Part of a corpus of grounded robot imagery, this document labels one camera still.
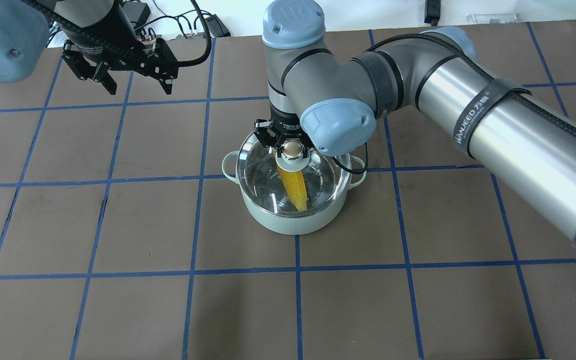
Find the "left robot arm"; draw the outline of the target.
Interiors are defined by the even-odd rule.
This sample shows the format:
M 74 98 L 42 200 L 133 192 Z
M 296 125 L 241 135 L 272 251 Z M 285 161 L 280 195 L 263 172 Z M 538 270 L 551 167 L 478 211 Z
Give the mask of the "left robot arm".
M 158 80 L 166 94 L 179 68 L 166 41 L 140 41 L 119 0 L 41 0 L 40 5 L 80 28 L 65 29 L 62 59 L 76 78 L 116 94 L 112 71 L 134 71 Z M 50 37 L 50 16 L 21 0 L 0 0 L 0 84 L 28 78 Z

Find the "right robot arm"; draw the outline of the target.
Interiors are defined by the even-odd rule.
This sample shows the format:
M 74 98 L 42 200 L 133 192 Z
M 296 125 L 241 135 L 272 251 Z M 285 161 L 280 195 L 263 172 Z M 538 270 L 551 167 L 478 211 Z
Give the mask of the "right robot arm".
M 476 63 L 459 27 L 403 34 L 342 64 L 324 42 L 313 0 L 275 0 L 263 14 L 269 121 L 265 147 L 286 142 L 327 157 L 365 144 L 377 120 L 407 106 L 451 136 L 460 152 L 501 178 L 576 247 L 576 125 L 514 80 Z

